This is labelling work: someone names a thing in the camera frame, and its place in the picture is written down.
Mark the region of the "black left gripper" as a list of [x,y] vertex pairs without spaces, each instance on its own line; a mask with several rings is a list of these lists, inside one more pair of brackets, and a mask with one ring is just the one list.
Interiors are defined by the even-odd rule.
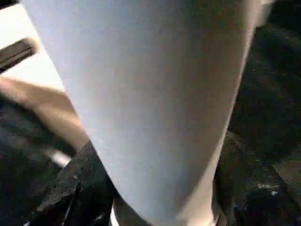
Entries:
[[23,60],[37,53],[36,43],[32,39],[21,39],[0,49],[0,70],[7,71]]

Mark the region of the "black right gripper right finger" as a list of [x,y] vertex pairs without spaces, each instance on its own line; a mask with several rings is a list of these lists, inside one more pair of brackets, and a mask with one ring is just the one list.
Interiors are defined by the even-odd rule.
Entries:
[[279,174],[227,132],[215,181],[228,226],[299,226],[301,208]]

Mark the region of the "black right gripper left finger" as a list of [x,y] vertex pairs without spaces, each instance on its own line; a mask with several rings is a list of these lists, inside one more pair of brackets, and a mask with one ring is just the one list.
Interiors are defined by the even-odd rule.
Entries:
[[37,207],[37,226],[108,226],[117,192],[88,142],[58,174]]

